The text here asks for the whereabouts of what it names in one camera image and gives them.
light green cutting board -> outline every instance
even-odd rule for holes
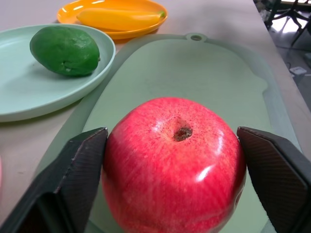
[[[257,54],[200,34],[150,35],[121,49],[110,74],[81,101],[56,136],[38,172],[55,159],[69,138],[103,126],[111,131],[130,110],[161,96],[197,101],[219,114],[234,131],[248,126],[277,133],[298,145],[269,66]],[[221,233],[259,233],[267,219],[247,177],[237,210]],[[90,221],[87,233],[123,232],[110,214],[101,185]]]

light green plate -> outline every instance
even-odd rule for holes
[[[81,25],[100,50],[100,62],[87,77],[72,78],[44,68],[30,53],[31,38],[40,29],[59,24],[36,25],[0,33],[0,122],[16,121],[54,112],[81,99],[107,75],[115,56],[113,41],[105,33]]]
[[[234,131],[253,127],[298,145],[270,68],[256,53],[201,34],[150,35],[121,49],[107,78],[81,101],[56,136],[37,173],[69,138],[97,127],[111,130],[131,109],[161,96],[200,102]],[[248,176],[237,210],[221,233],[259,233],[267,220]],[[110,214],[101,185],[90,221],[87,233],[123,232]]]

red apple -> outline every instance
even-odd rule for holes
[[[215,233],[245,183],[240,143],[214,112],[191,100],[159,98],[112,130],[104,194],[128,233]]]

beige table surface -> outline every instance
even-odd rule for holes
[[[280,87],[297,139],[311,159],[311,114],[279,56],[252,0],[157,0],[169,11],[157,33],[203,33],[209,38],[246,46],[270,64]],[[52,23],[70,0],[3,0],[0,31],[32,24]],[[0,123],[3,184],[0,224],[30,184],[49,144],[76,104],[56,113],[17,123]]]

green mango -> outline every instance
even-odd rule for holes
[[[63,26],[38,31],[30,41],[30,51],[46,69],[67,76],[88,75],[100,61],[98,46],[88,33]]]

